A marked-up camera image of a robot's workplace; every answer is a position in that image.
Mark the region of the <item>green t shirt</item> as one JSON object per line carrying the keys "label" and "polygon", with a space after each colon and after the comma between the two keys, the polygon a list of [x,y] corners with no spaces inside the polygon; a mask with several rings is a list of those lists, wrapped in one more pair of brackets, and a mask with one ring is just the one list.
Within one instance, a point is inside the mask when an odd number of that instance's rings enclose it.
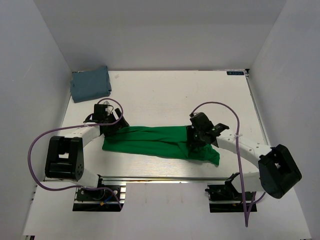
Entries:
{"label": "green t shirt", "polygon": [[191,148],[187,126],[128,126],[106,136],[102,150],[155,156],[166,159],[196,160],[220,164],[220,154],[210,144]]}

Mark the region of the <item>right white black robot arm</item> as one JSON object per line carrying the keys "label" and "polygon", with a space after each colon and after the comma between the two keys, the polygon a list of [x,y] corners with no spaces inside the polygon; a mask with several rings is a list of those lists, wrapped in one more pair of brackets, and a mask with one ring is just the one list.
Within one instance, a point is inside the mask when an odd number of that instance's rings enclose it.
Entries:
{"label": "right white black robot arm", "polygon": [[187,146],[192,150],[215,146],[239,154],[253,164],[256,172],[232,174],[223,185],[210,185],[207,192],[221,191],[224,199],[236,200],[246,192],[265,192],[275,199],[282,198],[302,179],[289,149],[279,144],[269,146],[236,135],[227,125],[214,125],[203,113],[190,115],[187,126]]}

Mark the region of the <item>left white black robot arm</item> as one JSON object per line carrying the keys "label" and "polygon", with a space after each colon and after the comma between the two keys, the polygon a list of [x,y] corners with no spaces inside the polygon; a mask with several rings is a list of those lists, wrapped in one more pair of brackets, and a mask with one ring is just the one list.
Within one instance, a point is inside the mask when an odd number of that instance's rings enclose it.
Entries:
{"label": "left white black robot arm", "polygon": [[95,104],[93,113],[87,116],[83,126],[76,127],[67,135],[51,137],[45,176],[88,188],[88,193],[96,200],[103,198],[106,187],[101,184],[98,174],[86,169],[84,148],[94,139],[112,136],[128,126],[122,108],[114,108],[108,103]]}

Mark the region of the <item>folded blue-grey t shirt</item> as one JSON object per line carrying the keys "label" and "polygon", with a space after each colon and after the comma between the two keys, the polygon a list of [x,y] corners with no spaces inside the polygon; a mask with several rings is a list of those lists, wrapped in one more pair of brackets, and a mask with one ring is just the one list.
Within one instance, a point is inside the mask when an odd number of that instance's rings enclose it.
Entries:
{"label": "folded blue-grey t shirt", "polygon": [[72,73],[70,95],[74,103],[110,96],[112,86],[107,66]]}

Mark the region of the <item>blue label sticker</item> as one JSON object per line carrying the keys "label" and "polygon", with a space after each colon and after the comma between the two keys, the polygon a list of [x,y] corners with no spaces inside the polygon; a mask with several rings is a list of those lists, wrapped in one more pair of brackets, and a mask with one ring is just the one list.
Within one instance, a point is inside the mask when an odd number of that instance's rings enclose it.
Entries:
{"label": "blue label sticker", "polygon": [[226,72],[228,76],[244,76],[243,71],[227,71]]}

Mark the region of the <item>aluminium table rail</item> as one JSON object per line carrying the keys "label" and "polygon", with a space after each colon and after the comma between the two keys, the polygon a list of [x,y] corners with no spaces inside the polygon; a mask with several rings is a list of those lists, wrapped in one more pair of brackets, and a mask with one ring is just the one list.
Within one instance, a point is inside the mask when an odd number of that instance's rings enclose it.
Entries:
{"label": "aluminium table rail", "polygon": [[225,181],[229,177],[179,177],[179,176],[101,176],[104,181],[142,181],[142,182],[152,182],[152,181],[202,181],[202,182],[210,182],[210,181]]}

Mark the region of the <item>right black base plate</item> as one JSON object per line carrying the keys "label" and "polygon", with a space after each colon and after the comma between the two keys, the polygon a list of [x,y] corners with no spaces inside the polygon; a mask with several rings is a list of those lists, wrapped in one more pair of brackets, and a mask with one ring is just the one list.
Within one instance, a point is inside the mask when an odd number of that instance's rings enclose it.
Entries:
{"label": "right black base plate", "polygon": [[243,197],[226,185],[211,184],[204,190],[208,195],[210,213],[243,213]]}

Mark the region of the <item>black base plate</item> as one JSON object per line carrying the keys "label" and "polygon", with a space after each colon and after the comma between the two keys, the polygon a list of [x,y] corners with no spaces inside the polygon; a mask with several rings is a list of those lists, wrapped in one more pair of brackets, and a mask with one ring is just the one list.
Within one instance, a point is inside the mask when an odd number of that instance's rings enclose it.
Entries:
{"label": "black base plate", "polygon": [[226,185],[211,184],[204,190],[208,195],[210,213],[243,213],[243,197]]}
{"label": "black base plate", "polygon": [[77,188],[73,201],[73,212],[120,212],[125,202],[126,184],[111,182],[106,189],[85,190]]}

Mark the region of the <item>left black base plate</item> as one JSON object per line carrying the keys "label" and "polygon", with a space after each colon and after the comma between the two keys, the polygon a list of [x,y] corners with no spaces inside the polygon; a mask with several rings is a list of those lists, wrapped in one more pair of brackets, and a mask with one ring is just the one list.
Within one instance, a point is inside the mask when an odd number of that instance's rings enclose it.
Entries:
{"label": "left black base plate", "polygon": [[77,188],[73,201],[73,212],[120,212],[125,202],[126,184],[111,182],[106,189],[85,190]]}

